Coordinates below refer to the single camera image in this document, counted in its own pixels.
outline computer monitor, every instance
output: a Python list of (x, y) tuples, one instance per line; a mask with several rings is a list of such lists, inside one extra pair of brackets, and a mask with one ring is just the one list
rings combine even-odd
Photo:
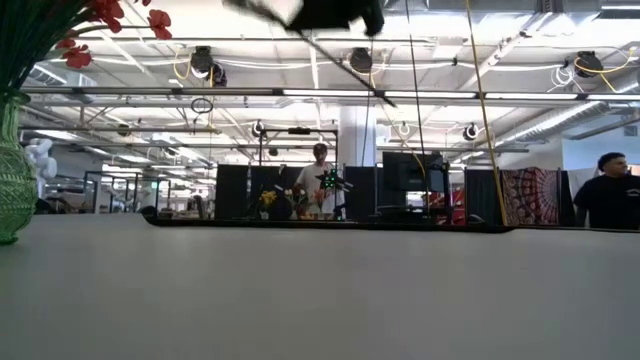
[[(426, 179), (418, 159), (426, 171)], [(384, 186), (390, 190), (444, 192), (446, 171), (442, 170), (444, 159), (441, 154), (382, 153)]]

